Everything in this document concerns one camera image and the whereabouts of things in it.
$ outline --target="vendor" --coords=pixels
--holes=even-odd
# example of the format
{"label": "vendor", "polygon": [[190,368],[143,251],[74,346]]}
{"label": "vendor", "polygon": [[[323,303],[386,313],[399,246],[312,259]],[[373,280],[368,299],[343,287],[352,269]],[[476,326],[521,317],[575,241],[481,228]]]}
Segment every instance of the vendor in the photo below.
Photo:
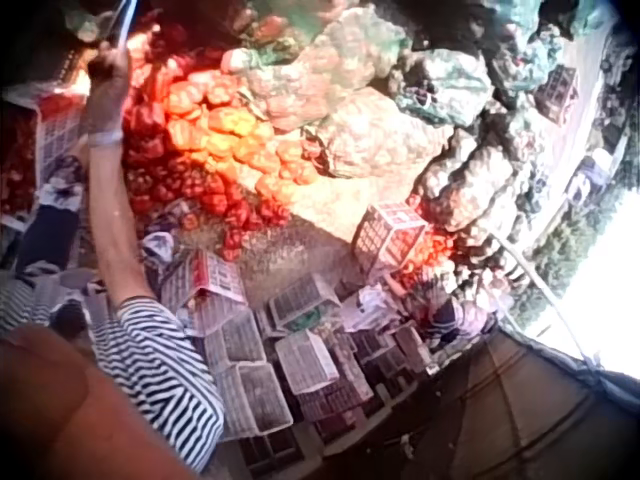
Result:
{"label": "vendor", "polygon": [[[199,472],[207,464],[223,431],[222,403],[180,323],[155,298],[139,258],[120,161],[127,56],[103,44],[89,75],[86,142],[57,159],[38,192],[15,270],[0,272],[0,436],[14,460],[39,476],[192,478],[184,465]],[[84,176],[99,273],[116,321],[89,318],[84,299],[99,284],[70,288],[62,273],[79,225]],[[52,333],[73,336],[82,324],[110,379]],[[171,450],[182,462],[172,460]]]}

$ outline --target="white plastic crate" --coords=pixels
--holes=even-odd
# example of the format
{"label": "white plastic crate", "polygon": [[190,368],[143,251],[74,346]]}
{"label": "white plastic crate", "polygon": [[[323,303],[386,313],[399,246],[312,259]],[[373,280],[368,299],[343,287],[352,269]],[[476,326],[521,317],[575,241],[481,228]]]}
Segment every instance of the white plastic crate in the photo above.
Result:
{"label": "white plastic crate", "polygon": [[173,270],[162,286],[162,303],[195,337],[210,335],[248,308],[238,267],[204,249]]}
{"label": "white plastic crate", "polygon": [[420,241],[427,223],[404,202],[369,205],[352,247],[369,280],[401,267]]}
{"label": "white plastic crate", "polygon": [[400,327],[395,333],[395,339],[407,359],[407,366],[415,373],[424,372],[433,363],[428,347],[413,326]]}
{"label": "white plastic crate", "polygon": [[204,351],[212,372],[238,362],[264,362],[267,359],[251,310],[236,315],[204,337]]}
{"label": "white plastic crate", "polygon": [[267,435],[293,424],[271,364],[237,363],[213,379],[225,408],[223,441]]}
{"label": "white plastic crate", "polygon": [[276,352],[295,395],[319,390],[340,377],[327,346],[308,330],[280,340]]}
{"label": "white plastic crate", "polygon": [[314,273],[298,279],[268,305],[276,328],[297,332],[318,325],[325,315],[340,307],[340,301]]}
{"label": "white plastic crate", "polygon": [[283,329],[276,328],[273,317],[271,316],[271,310],[267,308],[260,308],[254,312],[256,323],[258,324],[258,330],[260,331],[260,337],[262,340],[268,340],[270,338],[284,338],[289,332]]}
{"label": "white plastic crate", "polygon": [[58,82],[47,82],[9,87],[2,92],[2,98],[36,113],[35,172],[38,188],[47,177],[52,161],[69,152],[78,141],[86,96]]}
{"label": "white plastic crate", "polygon": [[393,377],[407,366],[407,359],[398,346],[385,349],[375,357],[375,363],[386,378]]}

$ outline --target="person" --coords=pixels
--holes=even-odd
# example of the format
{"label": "person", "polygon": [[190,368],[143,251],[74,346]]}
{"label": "person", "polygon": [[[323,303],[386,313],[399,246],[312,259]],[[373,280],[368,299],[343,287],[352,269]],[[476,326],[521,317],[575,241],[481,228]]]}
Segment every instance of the person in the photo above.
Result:
{"label": "person", "polygon": [[[25,231],[15,269],[0,275],[0,432],[20,437],[22,443],[16,445],[21,447],[16,448],[23,453],[31,448],[45,455],[57,451],[65,441],[79,454],[91,451],[84,462],[86,468],[101,466],[106,473],[93,472],[83,478],[152,478],[115,474],[116,467],[106,466],[114,463],[105,461],[108,449],[128,451],[130,460],[138,454],[136,442],[116,435],[119,429],[140,440],[144,448],[153,444],[144,450],[147,453],[141,450],[143,458],[153,457],[148,452],[154,449],[162,450],[157,441],[147,438],[149,432],[144,432],[129,408],[133,406],[186,466],[200,472],[223,433],[224,410],[203,359],[176,317],[154,296],[138,255],[120,161],[128,57],[103,43],[89,65],[89,75],[91,93],[84,118],[88,136],[72,155],[56,160],[38,192],[35,215]],[[111,321],[96,319],[87,310],[88,300],[100,293],[99,284],[78,283],[77,278],[69,282],[64,272],[80,222],[81,161],[86,162],[98,270],[115,309]],[[53,331],[64,333],[63,326],[77,324],[79,317],[88,328],[97,366],[128,397],[128,406],[119,399],[120,392],[105,393],[104,398],[97,395],[109,390],[106,379],[72,355],[62,338],[51,338]],[[66,333],[78,330],[67,328]],[[51,384],[54,379],[58,386]],[[96,413],[96,405],[105,407],[105,402],[104,415],[116,412],[117,417]],[[121,423],[124,417],[133,425],[134,434],[131,425]],[[69,429],[73,441],[68,439]],[[45,457],[44,463],[51,463]],[[63,457],[73,459],[69,451]],[[174,466],[168,471],[180,469]],[[185,475],[182,471],[153,478],[190,478]]]}

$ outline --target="white bracelet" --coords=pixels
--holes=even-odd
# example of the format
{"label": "white bracelet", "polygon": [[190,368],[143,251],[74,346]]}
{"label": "white bracelet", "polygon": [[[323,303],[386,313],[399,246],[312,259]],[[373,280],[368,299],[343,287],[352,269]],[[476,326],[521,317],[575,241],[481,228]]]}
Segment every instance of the white bracelet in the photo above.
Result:
{"label": "white bracelet", "polygon": [[113,130],[111,132],[90,133],[87,140],[89,148],[104,147],[105,145],[114,145],[120,143],[124,138],[122,129]]}

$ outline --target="plastic bag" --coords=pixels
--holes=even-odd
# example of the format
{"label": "plastic bag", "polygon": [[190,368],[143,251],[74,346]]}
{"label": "plastic bag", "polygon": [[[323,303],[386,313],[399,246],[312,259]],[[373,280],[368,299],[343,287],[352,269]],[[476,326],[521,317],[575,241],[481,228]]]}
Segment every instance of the plastic bag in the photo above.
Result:
{"label": "plastic bag", "polygon": [[353,8],[331,23],[290,65],[246,73],[256,106],[276,128],[293,130],[325,117],[354,90],[385,77],[404,31],[373,7]]}
{"label": "plastic bag", "polygon": [[493,92],[482,57],[437,49],[410,54],[389,89],[401,111],[436,125],[469,126]]}
{"label": "plastic bag", "polygon": [[447,146],[453,127],[433,127],[401,113],[367,87],[344,100],[318,126],[329,172],[342,177],[384,175],[427,163]]}

